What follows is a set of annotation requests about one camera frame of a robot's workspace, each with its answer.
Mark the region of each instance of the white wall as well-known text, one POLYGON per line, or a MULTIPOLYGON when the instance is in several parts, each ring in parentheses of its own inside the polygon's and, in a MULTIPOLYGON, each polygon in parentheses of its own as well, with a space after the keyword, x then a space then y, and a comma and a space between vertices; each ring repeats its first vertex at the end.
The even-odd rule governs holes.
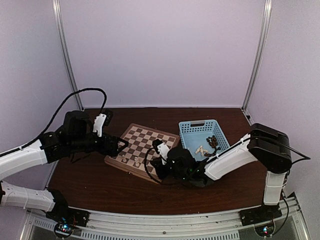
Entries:
POLYGON ((61 12, 78 87, 105 89, 109 106, 242 105, 264 1, 65 0, 61 12))
POLYGON ((289 176, 312 239, 320 239, 320 1, 274 0, 258 79, 249 103, 255 122, 289 135, 312 157, 289 176))
MULTIPOLYGON (((71 92, 51 0, 0 0, 0 153, 36 137, 71 92)), ((76 108, 74 99, 57 116, 76 108)), ((52 165, 37 166, 5 179, 44 189, 52 165)), ((25 211, 0 208, 0 238, 18 239, 25 211)))

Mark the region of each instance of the chessboard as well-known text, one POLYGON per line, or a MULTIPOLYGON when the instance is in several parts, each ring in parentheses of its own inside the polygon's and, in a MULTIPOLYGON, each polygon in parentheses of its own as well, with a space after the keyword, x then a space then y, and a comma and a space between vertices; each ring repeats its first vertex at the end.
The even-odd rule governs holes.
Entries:
MULTIPOLYGON (((132 123, 127 128, 121 138, 129 142, 128 147, 120 152, 118 156, 106 156, 104 162, 120 170, 132 173, 137 177, 152 181, 153 183, 155 183, 155 181, 148 176, 144 165, 146 152, 152 148, 152 142, 156 139, 162 140, 169 149, 171 149, 176 147, 180 141, 180 137, 178 135, 141 126, 135 123, 132 123)), ((149 173, 157 180, 159 179, 156 174, 156 170, 150 164, 150 161, 158 157, 159 155, 156 151, 151 150, 146 161, 149 173)))

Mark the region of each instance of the basket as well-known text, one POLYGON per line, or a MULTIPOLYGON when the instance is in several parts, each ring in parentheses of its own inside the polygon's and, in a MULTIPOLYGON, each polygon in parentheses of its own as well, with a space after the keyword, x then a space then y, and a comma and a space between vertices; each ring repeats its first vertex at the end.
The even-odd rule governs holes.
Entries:
POLYGON ((230 147, 224 133, 222 132, 216 120, 199 120, 199 121, 182 121, 179 122, 180 139, 182 147, 189 149, 191 155, 196 161, 205 159, 201 153, 196 154, 196 150, 202 145, 209 153, 213 153, 214 149, 208 144, 207 138, 213 135, 217 139, 218 147, 221 149, 217 153, 230 147))

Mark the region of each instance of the dark brown tabletop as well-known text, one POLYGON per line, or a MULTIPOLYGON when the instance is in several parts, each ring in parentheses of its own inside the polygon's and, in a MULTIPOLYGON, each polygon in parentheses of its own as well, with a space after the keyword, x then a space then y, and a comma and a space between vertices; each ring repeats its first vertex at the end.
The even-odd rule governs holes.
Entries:
MULTIPOLYGON (((88 109, 92 120, 99 113, 88 109)), ((215 119, 230 145, 250 131, 237 108, 115 108, 105 132, 120 137, 131 123, 179 134, 181 121, 215 119)), ((122 214, 195 214, 252 207, 262 203, 267 170, 252 162, 204 188, 163 186, 128 174, 92 153, 70 164, 61 159, 49 188, 62 192, 72 207, 122 214)))

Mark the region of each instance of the light chessboard square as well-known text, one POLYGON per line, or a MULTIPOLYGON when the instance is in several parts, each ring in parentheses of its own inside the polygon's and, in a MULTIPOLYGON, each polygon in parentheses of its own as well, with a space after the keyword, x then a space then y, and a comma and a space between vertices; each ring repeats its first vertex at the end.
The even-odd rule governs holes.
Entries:
MULTIPOLYGON (((106 156, 104 159, 105 163, 123 171, 130 172, 135 176, 149 180, 153 183, 155 182, 147 175, 144 166, 146 152, 148 149, 152 148, 152 141, 155 139, 162 140, 169 149, 176 147, 180 141, 180 137, 178 135, 141 126, 135 123, 132 123, 127 128, 121 138, 128 141, 129 146, 120 152, 118 156, 106 156)), ((150 164, 150 161, 158 157, 159 155, 156 151, 151 150, 146 161, 149 173, 151 173, 151 175, 157 180, 158 176, 156 174, 156 170, 150 164)))

